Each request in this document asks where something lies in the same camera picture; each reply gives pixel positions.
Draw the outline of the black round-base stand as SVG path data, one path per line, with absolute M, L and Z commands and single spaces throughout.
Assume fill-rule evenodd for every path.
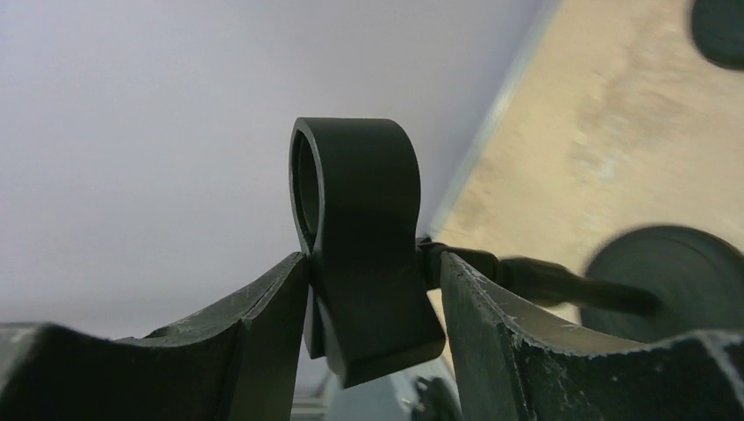
M 743 0 L 696 0 L 690 8 L 690 34 L 712 64 L 743 70 Z
M 381 118 L 299 118 L 290 142 L 290 186 L 297 234 L 311 264 L 305 341 L 345 388 L 435 359 L 445 333 L 427 293 L 440 286 L 449 246 L 416 239 L 419 165 L 396 122 Z M 665 317 L 665 335 L 691 329 L 737 329 L 743 298 L 734 282 L 695 281 L 714 295 L 673 303 L 650 291 L 592 280 L 526 257 L 455 248 L 489 280 L 538 304 L 571 303 Z

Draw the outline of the black round-base stand front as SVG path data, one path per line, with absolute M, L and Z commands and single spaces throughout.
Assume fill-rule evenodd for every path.
M 396 122 L 381 118 L 299 118 L 290 142 L 290 186 L 297 234 L 311 264 L 305 341 L 345 388 L 435 359 L 445 333 L 427 293 L 440 286 L 449 246 L 416 239 L 419 165 Z M 665 335 L 691 329 L 737 329 L 743 298 L 734 282 L 695 281 L 714 295 L 673 303 L 650 291 L 592 280 L 526 257 L 455 248 L 489 280 L 538 304 L 571 303 L 665 317 Z

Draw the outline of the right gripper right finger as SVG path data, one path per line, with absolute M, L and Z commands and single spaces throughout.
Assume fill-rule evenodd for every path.
M 467 420 L 743 417 L 742 332 L 617 338 L 543 310 L 451 253 L 440 285 Z

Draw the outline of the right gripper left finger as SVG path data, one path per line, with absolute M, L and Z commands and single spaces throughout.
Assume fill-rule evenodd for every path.
M 4 420 L 287 420 L 308 289 L 293 253 L 146 337 L 1 327 Z

